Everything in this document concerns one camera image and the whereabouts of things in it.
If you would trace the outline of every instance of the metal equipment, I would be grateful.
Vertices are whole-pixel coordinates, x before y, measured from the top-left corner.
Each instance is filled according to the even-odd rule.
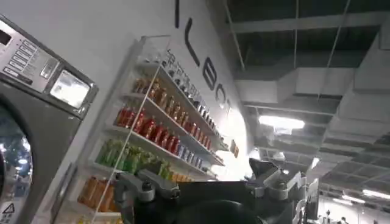
[[[32,221],[97,90],[0,15],[0,224]]]
[[[175,184],[141,170],[119,173],[115,203],[125,224],[302,223],[306,178],[289,180],[268,161],[249,160],[254,180]]]

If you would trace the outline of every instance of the black lettering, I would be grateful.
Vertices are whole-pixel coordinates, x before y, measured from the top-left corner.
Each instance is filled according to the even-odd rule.
[[[200,61],[198,57],[195,54],[195,51],[193,47],[191,46],[190,40],[188,39],[188,36],[190,34],[191,26],[193,25],[193,19],[190,18],[187,22],[187,25],[185,26],[185,32],[184,32],[184,42],[185,45],[187,46],[188,51],[190,52],[190,55],[195,61],[195,64],[199,67],[200,66]]]
[[[180,0],[175,0],[175,27],[178,29],[180,25]]]
[[[221,101],[221,98],[219,97],[219,92],[221,92],[222,93],[222,95],[223,95],[223,99],[224,100],[222,100]],[[225,107],[225,102],[226,102],[226,93],[225,93],[225,89],[224,89],[224,87],[222,86],[222,84],[218,84],[218,86],[217,86],[217,88],[216,88],[216,90],[215,90],[215,100],[217,100],[217,102],[219,103],[219,106],[221,107],[221,108],[224,108]]]
[[[214,90],[215,83],[217,82],[217,72],[209,57],[206,58],[205,63],[203,64],[203,77],[210,90]]]

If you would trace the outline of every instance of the button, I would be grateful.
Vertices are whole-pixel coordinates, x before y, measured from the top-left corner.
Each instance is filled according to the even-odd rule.
[[[9,64],[12,65],[14,68],[16,68],[19,71],[23,70],[23,67],[21,65],[19,65],[18,63],[14,62],[14,61],[10,61]]]
[[[19,58],[18,56],[13,56],[12,59],[14,59],[16,62],[18,62],[21,65],[26,65],[27,62],[24,61],[22,58]]]
[[[26,61],[30,60],[30,56],[21,51],[17,51],[16,54],[19,55],[21,58],[25,59]]]
[[[32,43],[28,42],[28,41],[23,41],[23,44],[26,45],[28,48],[32,49],[33,51],[36,51],[37,50],[37,47],[35,47],[34,45],[32,45]]]
[[[30,49],[28,49],[27,47],[25,47],[24,45],[21,45],[20,47],[19,47],[24,53],[26,53],[26,54],[28,54],[28,55],[33,55],[34,54],[34,52],[32,52]]]
[[[19,76],[19,74],[18,74],[17,72],[15,72],[14,70],[12,70],[12,69],[10,69],[10,68],[7,68],[7,67],[5,67],[3,71],[5,71],[6,73],[8,73],[8,74],[10,74],[10,75],[13,75],[13,76],[15,76],[15,77],[18,77],[18,76]]]

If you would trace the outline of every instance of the control panel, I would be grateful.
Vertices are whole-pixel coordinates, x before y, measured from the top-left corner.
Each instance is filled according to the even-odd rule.
[[[0,20],[0,72],[42,93],[60,62]]]

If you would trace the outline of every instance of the person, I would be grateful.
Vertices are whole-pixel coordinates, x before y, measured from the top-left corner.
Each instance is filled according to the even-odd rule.
[[[341,217],[341,221],[342,221],[342,223],[343,223],[343,224],[349,224],[349,223],[347,223],[347,221],[346,221],[346,218],[345,218],[345,217]]]

